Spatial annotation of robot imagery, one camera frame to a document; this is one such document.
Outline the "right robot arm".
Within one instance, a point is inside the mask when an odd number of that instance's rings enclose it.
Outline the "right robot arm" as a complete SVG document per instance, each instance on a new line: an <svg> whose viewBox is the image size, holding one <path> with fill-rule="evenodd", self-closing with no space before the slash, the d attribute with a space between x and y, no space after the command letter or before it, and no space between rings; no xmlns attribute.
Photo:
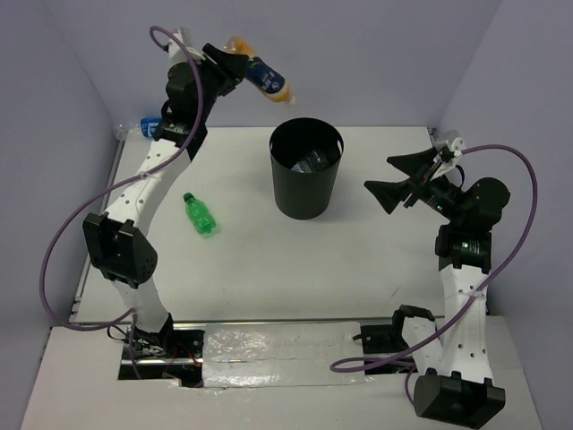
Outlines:
<svg viewBox="0 0 573 430"><path fill-rule="evenodd" d="M387 213L399 204L423 202L448 221L440 226L434 247L446 322L438 338L412 354L419 373L413 404L418 417L480 429L506 404L488 358L483 282L492 270L492 227L500 221L510 192L492 177L477 180L467 190L453 185L441 169L455 155L429 149L389 157L388 163L407 178L364 185Z"/></svg>

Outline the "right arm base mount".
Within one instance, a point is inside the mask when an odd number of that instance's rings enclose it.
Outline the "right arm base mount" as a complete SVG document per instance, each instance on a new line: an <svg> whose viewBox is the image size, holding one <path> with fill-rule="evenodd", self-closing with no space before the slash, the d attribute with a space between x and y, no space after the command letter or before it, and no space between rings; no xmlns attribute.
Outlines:
<svg viewBox="0 0 573 430"><path fill-rule="evenodd" d="M360 327L360 332L353 337L362 345L366 356L390 356L408 348L400 335L397 335L391 324L366 324ZM388 364L381 367L366 370L367 375L375 374L406 374L411 368L415 368L415 361L406 356L401 358L400 364Z"/></svg>

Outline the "clear bottle green-blue label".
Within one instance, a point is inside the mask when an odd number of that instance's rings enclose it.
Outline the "clear bottle green-blue label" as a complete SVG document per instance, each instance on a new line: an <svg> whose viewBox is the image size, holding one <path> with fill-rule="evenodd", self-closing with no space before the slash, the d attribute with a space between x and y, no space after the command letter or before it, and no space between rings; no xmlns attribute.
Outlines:
<svg viewBox="0 0 573 430"><path fill-rule="evenodd" d="M312 169L309 167L309 165L305 162L299 161L297 163L295 163L293 165L293 167L291 168L292 171L297 172L297 173L311 173Z"/></svg>

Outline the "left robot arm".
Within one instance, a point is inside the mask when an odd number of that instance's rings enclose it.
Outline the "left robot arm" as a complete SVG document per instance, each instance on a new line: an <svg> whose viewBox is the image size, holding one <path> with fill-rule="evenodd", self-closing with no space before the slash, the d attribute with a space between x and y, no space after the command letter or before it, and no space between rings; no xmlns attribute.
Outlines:
<svg viewBox="0 0 573 430"><path fill-rule="evenodd" d="M91 264L134 310L135 338L155 357L174 349L175 334L173 318L153 281L158 254L147 239L150 224L204 142L206 121L217 98L233 91L248 68L248 56L229 54L211 44L204 46L203 54L202 59L188 62L180 49L173 51L167 100L135 183L103 213L88 214L82 224Z"/></svg>

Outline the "clear bottle purple-blue label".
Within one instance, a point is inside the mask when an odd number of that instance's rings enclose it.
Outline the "clear bottle purple-blue label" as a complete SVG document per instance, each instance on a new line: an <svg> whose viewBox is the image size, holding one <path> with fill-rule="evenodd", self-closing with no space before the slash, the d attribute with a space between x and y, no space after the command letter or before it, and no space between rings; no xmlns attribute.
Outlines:
<svg viewBox="0 0 573 430"><path fill-rule="evenodd" d="M299 161L305 162L312 169L311 173L317 173L322 170L328 169L331 166L331 161L328 154L323 150L311 150L304 155Z"/></svg>

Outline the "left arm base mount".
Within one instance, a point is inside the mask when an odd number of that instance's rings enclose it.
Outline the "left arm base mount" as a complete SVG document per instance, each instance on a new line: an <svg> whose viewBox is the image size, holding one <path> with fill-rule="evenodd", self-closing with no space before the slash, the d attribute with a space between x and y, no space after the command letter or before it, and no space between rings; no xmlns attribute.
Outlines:
<svg viewBox="0 0 573 430"><path fill-rule="evenodd" d="M128 329L112 326L107 336L121 342L118 379L120 381L170 380L184 388L203 386L202 361L205 331L177 329L175 344L164 350L143 339L134 338L129 344Z"/></svg>

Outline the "orange juice bottle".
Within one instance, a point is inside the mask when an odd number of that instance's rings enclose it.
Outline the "orange juice bottle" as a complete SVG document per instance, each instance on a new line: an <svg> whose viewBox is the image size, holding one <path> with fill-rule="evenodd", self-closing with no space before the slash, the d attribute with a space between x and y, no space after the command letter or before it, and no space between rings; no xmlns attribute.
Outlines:
<svg viewBox="0 0 573 430"><path fill-rule="evenodd" d="M224 47L227 53L248 56L245 78L274 103L295 104L295 95L284 76L269 66L242 38L232 37Z"/></svg>

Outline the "green plastic bottle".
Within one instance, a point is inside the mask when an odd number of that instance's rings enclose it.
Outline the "green plastic bottle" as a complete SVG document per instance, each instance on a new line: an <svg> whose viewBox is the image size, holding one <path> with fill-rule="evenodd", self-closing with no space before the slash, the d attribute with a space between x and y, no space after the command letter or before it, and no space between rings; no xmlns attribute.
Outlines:
<svg viewBox="0 0 573 430"><path fill-rule="evenodd" d="M217 223L211 215L207 205L197 199L192 193L183 196L187 218L200 235L208 235L214 232Z"/></svg>

